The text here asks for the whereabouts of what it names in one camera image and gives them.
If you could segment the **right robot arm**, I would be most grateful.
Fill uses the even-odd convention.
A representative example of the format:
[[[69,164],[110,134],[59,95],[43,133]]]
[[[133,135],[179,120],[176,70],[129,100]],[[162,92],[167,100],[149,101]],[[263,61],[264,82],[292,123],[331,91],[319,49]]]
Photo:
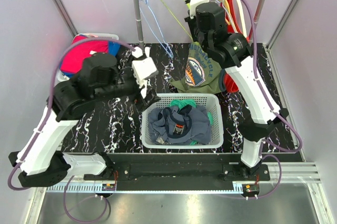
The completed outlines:
[[[243,151],[239,174],[251,180],[261,162],[260,147],[289,112],[271,97],[256,67],[256,50],[244,35],[229,33],[225,10],[214,2],[201,3],[185,18],[192,38],[201,45],[209,58],[216,61],[234,80],[246,101],[250,116],[238,127],[243,136]]]

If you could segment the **navy blue tank top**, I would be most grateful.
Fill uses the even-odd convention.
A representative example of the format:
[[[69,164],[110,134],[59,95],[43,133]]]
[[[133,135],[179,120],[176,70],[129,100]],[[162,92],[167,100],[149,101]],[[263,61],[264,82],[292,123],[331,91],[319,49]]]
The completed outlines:
[[[156,145],[207,145],[211,122],[204,106],[154,108],[147,119],[150,141]]]

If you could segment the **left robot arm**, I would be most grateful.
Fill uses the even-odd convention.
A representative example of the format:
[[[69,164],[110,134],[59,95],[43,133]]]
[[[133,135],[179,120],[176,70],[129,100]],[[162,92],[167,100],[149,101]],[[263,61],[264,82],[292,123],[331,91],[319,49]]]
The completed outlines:
[[[116,175],[114,163],[106,154],[66,154],[58,146],[98,102],[128,97],[143,112],[159,101],[156,92],[146,87],[147,80],[158,73],[151,57],[137,49],[127,67],[119,69],[117,65],[114,56],[95,53],[83,60],[82,68],[72,78],[52,88],[33,136],[23,150],[9,154],[20,190],[50,187],[74,176],[109,180]]]

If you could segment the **light blue wire hanger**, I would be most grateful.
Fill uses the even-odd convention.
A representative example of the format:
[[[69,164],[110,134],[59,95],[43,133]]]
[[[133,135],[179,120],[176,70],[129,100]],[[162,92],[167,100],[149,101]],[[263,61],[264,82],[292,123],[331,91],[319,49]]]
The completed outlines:
[[[155,23],[156,23],[156,26],[157,26],[157,29],[159,31],[159,34],[161,36],[161,38],[158,38],[158,36],[156,35],[156,33],[153,31],[153,28],[151,27],[151,25],[149,24],[149,22],[147,21],[144,13],[142,12],[142,9],[140,9],[140,12],[141,14],[143,15],[144,19],[145,19],[145,22],[147,23],[151,33],[153,34],[153,36],[156,38],[156,40],[159,42],[159,44],[161,45],[161,47],[165,50],[166,54],[168,55],[168,57],[170,59],[173,59],[174,55],[173,55],[173,52],[172,52],[172,49],[171,47],[169,46],[169,44],[166,42],[165,38],[164,38],[164,35],[163,35],[163,32],[161,30],[161,27],[157,21],[157,18],[149,4],[149,1],[148,0],[141,0],[141,2],[143,2],[145,4],[145,6],[148,8],[148,10],[150,11]]]

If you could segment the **olive green tank top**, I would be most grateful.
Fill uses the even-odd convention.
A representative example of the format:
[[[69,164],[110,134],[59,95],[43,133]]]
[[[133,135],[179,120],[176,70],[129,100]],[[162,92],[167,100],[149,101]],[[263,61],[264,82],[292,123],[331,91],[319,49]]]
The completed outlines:
[[[182,79],[171,79],[170,84],[179,93],[218,94],[226,91],[225,70],[209,58],[199,43],[189,45],[189,54]]]

